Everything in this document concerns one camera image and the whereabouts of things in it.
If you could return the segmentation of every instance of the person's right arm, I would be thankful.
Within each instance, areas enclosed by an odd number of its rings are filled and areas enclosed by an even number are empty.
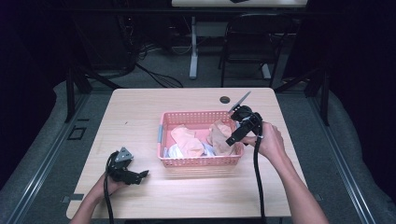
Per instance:
[[[282,180],[293,223],[329,223],[318,202],[298,176],[286,154],[280,131],[271,123],[264,122],[262,133],[263,139],[259,152],[271,162]],[[256,137],[245,137],[242,142],[254,146]]]

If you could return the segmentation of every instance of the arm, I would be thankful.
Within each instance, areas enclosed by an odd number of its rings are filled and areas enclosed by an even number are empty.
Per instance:
[[[126,185],[123,182],[115,182],[110,176],[107,178],[108,181],[108,194],[112,194],[117,189],[123,188]],[[99,204],[104,198],[104,183],[105,183],[105,175],[102,175],[96,184],[92,187],[90,192],[88,192],[87,196],[82,201],[79,206],[77,212],[73,216],[70,221],[71,224],[77,223],[90,223],[93,211],[97,204]]]
[[[275,167],[288,198],[293,223],[329,223],[318,202],[298,176],[286,154],[283,138],[276,126],[262,124],[264,138],[259,152]],[[255,145],[256,137],[245,137],[242,142]]]

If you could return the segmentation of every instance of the person's right hand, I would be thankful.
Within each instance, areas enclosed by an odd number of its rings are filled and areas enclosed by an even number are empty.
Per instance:
[[[268,122],[262,123],[262,142],[260,143],[259,153],[266,157],[271,163],[279,161],[286,155],[283,138],[275,125]],[[251,146],[256,145],[257,136],[245,137],[241,140]]]

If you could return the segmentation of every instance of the black stand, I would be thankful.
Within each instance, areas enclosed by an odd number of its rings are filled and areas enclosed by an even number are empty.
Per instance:
[[[321,96],[320,96],[320,117],[322,118],[324,124],[329,126],[328,121],[328,107],[329,107],[329,82],[330,76],[328,69],[325,68],[315,68],[310,72],[296,77],[290,82],[278,87],[275,89],[275,92],[282,92],[287,90],[290,87],[295,86],[299,82],[305,80],[306,78],[310,78],[308,85],[305,87],[304,93],[306,97],[314,97],[318,94],[318,90],[321,87]]]
[[[83,66],[72,65],[66,77],[66,90],[67,90],[67,117],[64,122],[69,122],[76,112],[76,102],[74,94],[74,84],[82,94],[89,94],[92,91],[92,86],[85,75],[94,78],[101,83],[107,85],[112,90],[121,89],[122,87],[101,77],[99,74],[87,69]]]

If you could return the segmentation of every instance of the gray carpet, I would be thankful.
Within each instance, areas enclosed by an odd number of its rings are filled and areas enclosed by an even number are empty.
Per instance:
[[[139,62],[147,69],[172,75],[179,79],[186,88],[218,87],[219,48],[200,48],[198,78],[189,79],[190,54],[176,55],[162,50],[153,50],[145,60]],[[282,55],[284,65],[287,55]],[[125,88],[160,88],[150,76],[135,69],[124,77],[112,78],[112,81]],[[111,91],[96,80],[90,80],[94,91],[90,95],[81,95],[75,119],[64,124],[66,118],[65,84],[55,88],[58,100],[48,122],[43,127],[35,142],[21,161],[12,177],[0,192],[0,223],[17,220],[19,223],[67,223],[65,216],[68,206],[64,196],[73,193],[82,171],[84,162],[91,149],[92,141],[106,110]],[[317,197],[331,223],[362,223],[359,213],[347,191],[345,181],[337,169],[332,153],[332,146],[323,132],[321,120],[317,118],[317,110],[313,106],[316,99],[305,98],[302,93],[304,83],[285,93],[276,95],[283,116],[288,125],[291,140],[302,165],[307,185]],[[359,138],[345,112],[342,104],[331,94],[329,108],[330,130],[346,158],[348,167],[361,189],[361,194],[373,214],[376,223],[396,223],[394,204],[374,183],[370,172],[361,161]],[[73,128],[85,129],[80,140],[67,140]],[[51,154],[56,146],[58,153]],[[45,174],[37,174],[42,162],[51,155],[53,164]],[[27,203],[25,191],[35,175],[42,175],[43,182],[36,186]],[[248,223],[254,220],[167,220],[166,223]],[[107,220],[94,220],[93,223],[107,223]],[[164,223],[161,220],[144,220],[141,223]],[[278,223],[278,218],[268,218],[269,223]],[[291,223],[290,218],[283,218],[283,223]]]

